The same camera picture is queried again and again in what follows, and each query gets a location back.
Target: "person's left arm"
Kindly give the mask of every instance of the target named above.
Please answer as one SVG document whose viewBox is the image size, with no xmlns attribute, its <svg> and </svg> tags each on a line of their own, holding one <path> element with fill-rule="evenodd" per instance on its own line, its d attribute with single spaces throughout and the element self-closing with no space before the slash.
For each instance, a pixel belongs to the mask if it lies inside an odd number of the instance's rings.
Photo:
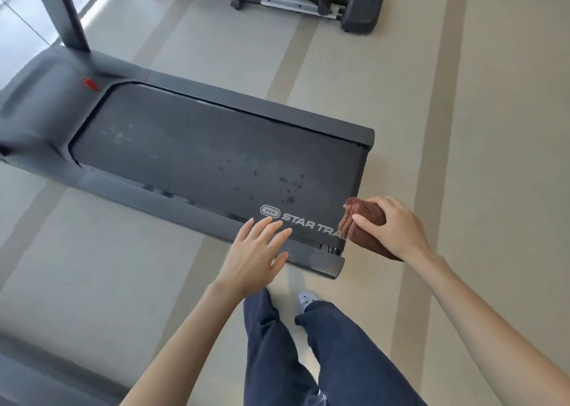
<svg viewBox="0 0 570 406">
<path fill-rule="evenodd" d="M 145 370 L 121 406 L 184 406 L 214 342 L 237 305 L 281 271 L 287 253 L 275 255 L 291 234 L 274 236 L 283 222 L 253 219 L 239 230 L 224 266 L 192 313 Z"/>
</svg>

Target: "pants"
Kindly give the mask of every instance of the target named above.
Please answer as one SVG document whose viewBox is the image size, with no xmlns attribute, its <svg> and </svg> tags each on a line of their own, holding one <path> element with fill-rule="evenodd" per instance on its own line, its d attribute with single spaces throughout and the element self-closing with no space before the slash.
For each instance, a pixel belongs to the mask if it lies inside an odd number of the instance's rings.
<svg viewBox="0 0 570 406">
<path fill-rule="evenodd" d="M 247 298 L 244 406 L 426 406 L 360 327 L 330 302 L 316 301 L 295 323 L 307 331 L 319 383 L 299 363 L 267 289 Z"/>
</svg>

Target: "towel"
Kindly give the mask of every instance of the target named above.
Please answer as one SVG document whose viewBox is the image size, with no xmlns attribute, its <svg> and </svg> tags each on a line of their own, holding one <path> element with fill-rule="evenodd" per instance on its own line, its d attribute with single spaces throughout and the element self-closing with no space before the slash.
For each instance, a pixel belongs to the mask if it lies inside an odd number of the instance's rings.
<svg viewBox="0 0 570 406">
<path fill-rule="evenodd" d="M 351 197 L 344 204 L 344 208 L 346 210 L 344 212 L 344 217 L 338 225 L 338 230 L 343 235 L 344 239 L 349 239 L 353 243 L 367 250 L 374 251 L 374 253 L 378 253 L 388 259 L 392 259 L 394 261 L 402 260 L 388 251 L 380 241 L 365 230 L 361 229 L 360 226 L 352 219 L 353 214 L 360 214 L 377 226 L 385 225 L 386 215 L 377 204 L 358 199 L 357 197 Z"/>
</svg>

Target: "pant leg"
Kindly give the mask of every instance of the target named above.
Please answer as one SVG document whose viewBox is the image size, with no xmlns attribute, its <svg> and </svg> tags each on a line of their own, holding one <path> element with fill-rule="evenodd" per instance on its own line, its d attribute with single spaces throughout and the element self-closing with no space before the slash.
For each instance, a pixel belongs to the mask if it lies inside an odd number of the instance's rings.
<svg viewBox="0 0 570 406">
<path fill-rule="evenodd" d="M 315 379 L 299 363 L 267 289 L 246 298 L 243 316 L 248 338 L 244 406 L 321 406 Z"/>
<path fill-rule="evenodd" d="M 315 301 L 295 323 L 320 363 L 319 387 L 332 406 L 425 406 L 390 359 L 336 306 Z"/>
</svg>

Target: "treadmill belt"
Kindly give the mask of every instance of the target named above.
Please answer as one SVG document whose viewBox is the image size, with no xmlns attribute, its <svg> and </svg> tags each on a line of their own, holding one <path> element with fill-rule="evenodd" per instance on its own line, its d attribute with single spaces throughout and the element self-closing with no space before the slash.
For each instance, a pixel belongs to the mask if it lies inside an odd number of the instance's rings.
<svg viewBox="0 0 570 406">
<path fill-rule="evenodd" d="M 69 149 L 81 165 L 217 212 L 259 220 L 269 205 L 290 214 L 295 235 L 336 247 L 331 229 L 367 155 L 336 137 L 132 83 L 107 93 Z"/>
</svg>

